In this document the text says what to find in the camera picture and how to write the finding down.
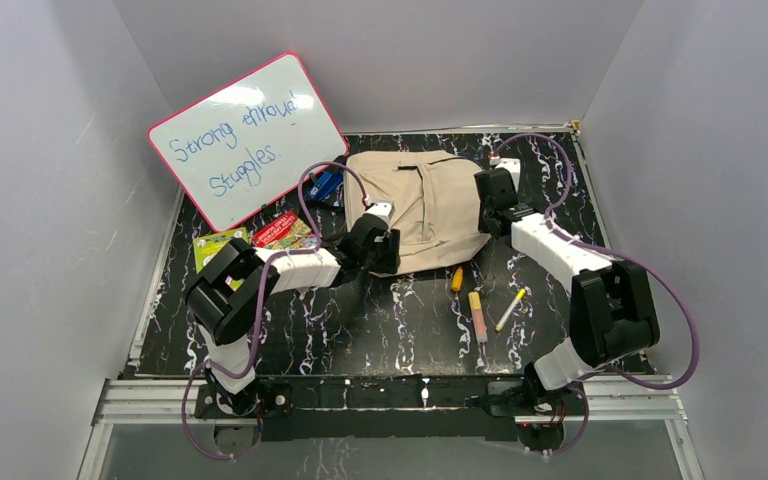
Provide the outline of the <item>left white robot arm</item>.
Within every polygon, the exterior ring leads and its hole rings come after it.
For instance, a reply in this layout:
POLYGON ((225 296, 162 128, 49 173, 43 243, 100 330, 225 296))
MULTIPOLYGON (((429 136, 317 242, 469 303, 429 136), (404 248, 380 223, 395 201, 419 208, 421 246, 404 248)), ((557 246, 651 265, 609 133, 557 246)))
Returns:
POLYGON ((400 231, 391 226, 394 210, 389 201, 373 203, 337 240, 307 249, 272 250, 232 239, 203 267, 185 303, 207 344, 207 377, 231 414, 246 416, 258 404, 254 363, 269 295, 335 288, 363 270, 396 272, 400 231))

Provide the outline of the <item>red treehouse book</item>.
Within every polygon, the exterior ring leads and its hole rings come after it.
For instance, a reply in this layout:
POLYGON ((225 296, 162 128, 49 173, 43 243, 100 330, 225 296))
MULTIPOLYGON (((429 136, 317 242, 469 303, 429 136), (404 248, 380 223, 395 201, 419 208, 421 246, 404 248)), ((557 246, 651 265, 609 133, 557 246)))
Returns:
POLYGON ((251 243, 255 247, 270 250, 298 250, 313 248, 316 238, 311 227, 290 211, 257 231, 251 243))

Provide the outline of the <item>beige backpack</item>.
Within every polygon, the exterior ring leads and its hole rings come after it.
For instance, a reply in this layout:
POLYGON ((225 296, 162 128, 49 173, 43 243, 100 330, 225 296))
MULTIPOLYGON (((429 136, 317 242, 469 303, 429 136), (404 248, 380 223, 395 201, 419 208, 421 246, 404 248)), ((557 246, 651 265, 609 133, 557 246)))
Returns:
POLYGON ((444 150, 366 151, 346 160, 345 218, 352 227, 364 212, 360 199, 390 201, 391 227, 400 232, 397 275, 470 261, 491 236, 478 229, 480 200, 474 161, 444 150))

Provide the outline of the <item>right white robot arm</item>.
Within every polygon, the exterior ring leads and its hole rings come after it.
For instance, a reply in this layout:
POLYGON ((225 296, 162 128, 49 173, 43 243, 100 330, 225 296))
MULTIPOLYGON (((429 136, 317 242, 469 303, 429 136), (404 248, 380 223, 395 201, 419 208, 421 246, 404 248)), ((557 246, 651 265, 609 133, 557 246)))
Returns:
POLYGON ((573 382, 659 341, 648 274, 634 262, 577 245, 571 234, 526 204, 510 168, 499 164, 474 179, 480 232, 508 238, 568 294, 567 337, 525 367, 515 390, 531 411, 547 414, 573 382))

